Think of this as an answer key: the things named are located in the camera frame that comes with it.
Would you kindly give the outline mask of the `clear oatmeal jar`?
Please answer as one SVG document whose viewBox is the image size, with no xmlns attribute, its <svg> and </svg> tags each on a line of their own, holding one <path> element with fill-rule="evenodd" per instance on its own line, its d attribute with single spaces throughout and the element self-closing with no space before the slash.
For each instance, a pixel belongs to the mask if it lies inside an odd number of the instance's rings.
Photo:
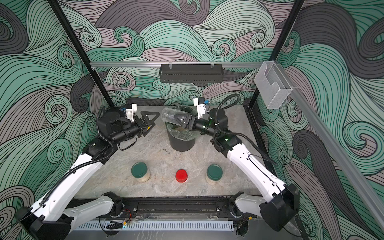
<svg viewBox="0 0 384 240">
<path fill-rule="evenodd" d="M 178 109 L 164 108 L 161 112 L 161 118 L 163 122 L 178 126 L 186 125 L 190 117 L 190 113 Z"/>
</svg>

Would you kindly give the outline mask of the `red jar lid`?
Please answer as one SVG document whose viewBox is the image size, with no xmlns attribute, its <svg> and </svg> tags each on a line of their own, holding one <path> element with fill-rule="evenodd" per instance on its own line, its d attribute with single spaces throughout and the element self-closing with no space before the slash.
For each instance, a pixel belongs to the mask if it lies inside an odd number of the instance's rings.
<svg viewBox="0 0 384 240">
<path fill-rule="evenodd" d="M 178 183 L 184 183 L 188 179 L 188 173 L 184 169 L 179 169 L 176 172 L 175 179 Z"/>
</svg>

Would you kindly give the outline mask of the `green-lidded oatmeal jar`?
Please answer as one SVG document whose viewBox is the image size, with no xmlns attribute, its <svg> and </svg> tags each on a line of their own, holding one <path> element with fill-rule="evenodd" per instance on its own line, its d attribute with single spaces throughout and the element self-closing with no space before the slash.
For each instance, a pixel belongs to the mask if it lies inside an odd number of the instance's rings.
<svg viewBox="0 0 384 240">
<path fill-rule="evenodd" d="M 140 183 L 148 181 L 151 176 L 148 166 L 143 162 L 135 163 L 131 168 L 131 174 Z"/>
<path fill-rule="evenodd" d="M 217 184 L 223 177 L 223 169 L 217 164 L 211 164 L 206 171 L 206 181 L 209 184 Z"/>
</svg>

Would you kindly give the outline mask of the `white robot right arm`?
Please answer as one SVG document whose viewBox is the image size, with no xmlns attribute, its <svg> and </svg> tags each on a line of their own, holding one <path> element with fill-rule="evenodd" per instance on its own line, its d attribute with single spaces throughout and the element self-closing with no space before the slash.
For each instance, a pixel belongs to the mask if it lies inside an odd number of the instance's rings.
<svg viewBox="0 0 384 240">
<path fill-rule="evenodd" d="M 299 211 L 300 192 L 293 185 L 287 185 L 257 160 L 240 140 L 239 133 L 228 130 L 227 117 L 218 122 L 181 113 L 171 115 L 169 121 L 189 131 L 198 131 L 212 137 L 215 149 L 235 163 L 252 181 L 261 197 L 239 194 L 234 202 L 240 213 L 260 216 L 274 231 L 279 232 Z"/>
</svg>

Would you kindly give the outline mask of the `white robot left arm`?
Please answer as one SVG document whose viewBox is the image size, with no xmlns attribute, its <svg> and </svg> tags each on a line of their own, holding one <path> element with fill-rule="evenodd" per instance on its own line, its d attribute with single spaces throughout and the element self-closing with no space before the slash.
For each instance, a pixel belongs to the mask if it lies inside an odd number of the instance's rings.
<svg viewBox="0 0 384 240">
<path fill-rule="evenodd" d="M 30 207 L 16 213 L 23 229 L 36 240 L 63 240 L 77 227 L 100 216 L 119 218 L 123 199 L 113 192 L 83 205 L 68 208 L 81 187 L 120 149 L 120 143 L 145 137 L 156 125 L 159 112 L 111 108 L 97 116 L 97 137 L 82 150 L 71 168 Z"/>
</svg>

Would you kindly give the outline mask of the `clear plastic bin liner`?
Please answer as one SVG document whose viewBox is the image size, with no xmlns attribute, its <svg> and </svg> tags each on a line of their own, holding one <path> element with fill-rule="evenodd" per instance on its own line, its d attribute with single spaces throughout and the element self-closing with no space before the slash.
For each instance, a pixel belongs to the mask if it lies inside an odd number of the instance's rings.
<svg viewBox="0 0 384 240">
<path fill-rule="evenodd" d="M 174 119 L 174 115 L 176 114 L 184 114 L 189 113 L 192 115 L 196 115 L 197 111 L 193 110 L 189 106 L 185 105 L 178 105 L 178 106 L 172 106 L 171 108 L 164 108 L 162 110 L 162 120 L 166 124 L 166 128 L 168 132 L 173 136 L 174 138 L 182 141 L 190 141 L 194 140 L 199 133 L 196 131 L 189 131 L 187 129 L 183 129 L 181 126 L 176 125 L 176 120 Z"/>
</svg>

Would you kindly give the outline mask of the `black trash bin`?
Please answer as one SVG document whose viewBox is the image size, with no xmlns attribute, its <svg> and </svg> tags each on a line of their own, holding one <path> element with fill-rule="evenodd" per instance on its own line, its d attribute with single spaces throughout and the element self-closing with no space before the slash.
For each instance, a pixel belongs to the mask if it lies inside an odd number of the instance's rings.
<svg viewBox="0 0 384 240">
<path fill-rule="evenodd" d="M 166 123 L 167 133 L 171 147 L 178 152 L 186 152 L 195 145 L 197 133 L 180 126 Z"/>
</svg>

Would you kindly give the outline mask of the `black wall-mounted tray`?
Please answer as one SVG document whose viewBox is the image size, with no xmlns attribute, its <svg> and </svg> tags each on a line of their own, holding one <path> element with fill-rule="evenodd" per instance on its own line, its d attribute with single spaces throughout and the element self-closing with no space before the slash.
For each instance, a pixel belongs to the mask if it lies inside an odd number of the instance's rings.
<svg viewBox="0 0 384 240">
<path fill-rule="evenodd" d="M 159 75 L 163 83 L 221 83 L 224 69 L 222 65 L 161 65 Z"/>
</svg>

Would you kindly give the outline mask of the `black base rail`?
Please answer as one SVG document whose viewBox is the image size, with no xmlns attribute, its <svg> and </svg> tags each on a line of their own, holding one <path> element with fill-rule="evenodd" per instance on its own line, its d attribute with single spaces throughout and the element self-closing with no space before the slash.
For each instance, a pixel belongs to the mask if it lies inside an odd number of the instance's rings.
<svg viewBox="0 0 384 240">
<path fill-rule="evenodd" d="M 247 219 L 256 214 L 242 213 L 234 196 L 122 198 L 112 208 L 113 216 L 139 214 L 210 214 L 218 218 Z"/>
</svg>

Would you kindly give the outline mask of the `clear acrylic wall holder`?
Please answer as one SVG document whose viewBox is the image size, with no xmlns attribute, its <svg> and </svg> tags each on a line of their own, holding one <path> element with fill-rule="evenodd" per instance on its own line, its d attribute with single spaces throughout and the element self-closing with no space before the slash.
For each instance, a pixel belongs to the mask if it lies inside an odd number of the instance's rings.
<svg viewBox="0 0 384 240">
<path fill-rule="evenodd" d="M 268 110 L 277 110 L 292 92 L 288 75 L 275 61 L 262 63 L 255 84 Z"/>
</svg>

